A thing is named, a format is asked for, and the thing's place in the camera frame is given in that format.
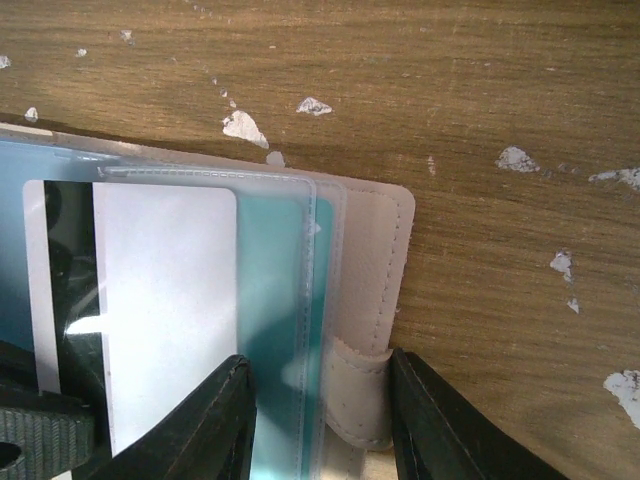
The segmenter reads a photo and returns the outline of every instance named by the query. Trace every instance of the wallet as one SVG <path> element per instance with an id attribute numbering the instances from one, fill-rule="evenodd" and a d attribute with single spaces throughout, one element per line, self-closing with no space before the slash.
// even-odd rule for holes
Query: wallet
<path id="1" fill-rule="evenodd" d="M 407 259 L 415 201 L 404 187 L 227 158 L 0 125 L 3 135 L 169 164 L 286 172 L 346 188 L 340 298 L 326 371 L 327 428 L 323 480 L 362 476 L 366 450 L 392 445 L 388 396 L 389 339 Z"/>

